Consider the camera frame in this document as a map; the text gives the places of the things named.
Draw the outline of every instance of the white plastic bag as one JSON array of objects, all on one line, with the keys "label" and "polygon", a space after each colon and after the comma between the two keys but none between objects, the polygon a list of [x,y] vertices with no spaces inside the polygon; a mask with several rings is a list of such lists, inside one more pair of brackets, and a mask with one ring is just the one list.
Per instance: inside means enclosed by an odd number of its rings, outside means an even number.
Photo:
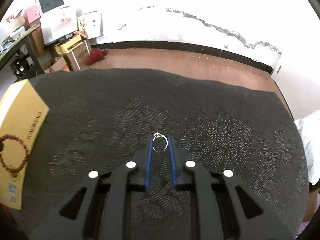
[{"label": "white plastic bag", "polygon": [[295,122],[306,154],[309,182],[315,185],[320,179],[320,110]]}]

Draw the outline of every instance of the white dot marker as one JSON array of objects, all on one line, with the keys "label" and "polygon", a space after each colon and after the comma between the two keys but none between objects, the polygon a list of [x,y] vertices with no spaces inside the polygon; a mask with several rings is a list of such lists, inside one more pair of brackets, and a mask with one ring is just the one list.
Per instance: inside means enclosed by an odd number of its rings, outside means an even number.
[{"label": "white dot marker", "polygon": [[196,163],[194,161],[186,161],[186,166],[189,168],[192,168],[196,166]]},{"label": "white dot marker", "polygon": [[230,178],[233,176],[233,172],[231,170],[224,170],[223,175]]},{"label": "white dot marker", "polygon": [[89,172],[89,178],[90,179],[94,179],[96,177],[98,177],[99,173],[97,171],[90,171]]},{"label": "white dot marker", "polygon": [[134,168],[137,164],[135,162],[127,162],[126,166],[130,169]]}]

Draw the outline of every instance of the cream colored box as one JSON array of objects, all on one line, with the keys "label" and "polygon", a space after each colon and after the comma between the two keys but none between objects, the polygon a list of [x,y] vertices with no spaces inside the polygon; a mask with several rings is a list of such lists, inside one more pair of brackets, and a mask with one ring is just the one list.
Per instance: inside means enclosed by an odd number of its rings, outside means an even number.
[{"label": "cream colored box", "polygon": [[3,141],[0,158],[0,202],[3,205],[21,209],[23,181],[28,163],[17,173],[9,172],[4,167],[12,169],[21,166],[26,156],[24,146],[32,153],[33,143],[48,112],[48,106],[29,80],[12,84],[0,101],[0,138],[11,138]]}]

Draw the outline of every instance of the reddish brown floor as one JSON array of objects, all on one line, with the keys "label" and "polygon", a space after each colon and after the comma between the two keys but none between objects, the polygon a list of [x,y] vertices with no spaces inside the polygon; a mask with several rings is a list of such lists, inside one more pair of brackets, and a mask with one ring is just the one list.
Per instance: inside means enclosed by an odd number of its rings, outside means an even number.
[{"label": "reddish brown floor", "polygon": [[267,72],[220,57],[166,49],[112,49],[103,61],[90,67],[158,69],[194,79],[271,91],[286,106],[280,90]]}]

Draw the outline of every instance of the table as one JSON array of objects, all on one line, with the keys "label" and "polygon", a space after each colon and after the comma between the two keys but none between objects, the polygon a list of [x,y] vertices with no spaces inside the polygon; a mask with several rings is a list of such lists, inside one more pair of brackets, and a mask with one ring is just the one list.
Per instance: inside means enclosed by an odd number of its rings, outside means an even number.
[{"label": "table", "polygon": [[31,43],[31,40],[30,40],[31,39],[30,38],[30,34],[33,33],[33,31],[35,31],[40,26],[41,26],[40,24],[37,24],[37,25],[34,25],[33,27],[31,27],[30,29],[26,30],[26,32],[23,33],[23,35],[21,37],[19,37],[7,51],[5,51],[2,55],[0,55],[0,71],[5,66],[5,64],[7,64],[9,59],[15,53],[17,53],[18,49],[20,49],[21,46],[23,44],[25,44],[27,46],[27,50],[28,50],[28,52],[30,54],[30,57],[31,57],[32,61],[33,61],[34,68],[36,69],[37,74],[43,74],[44,73],[44,71],[42,70],[41,65],[40,65],[40,63],[39,63],[39,61],[38,61],[38,59],[36,57],[36,54],[35,54],[35,52],[33,50],[32,43]]}]

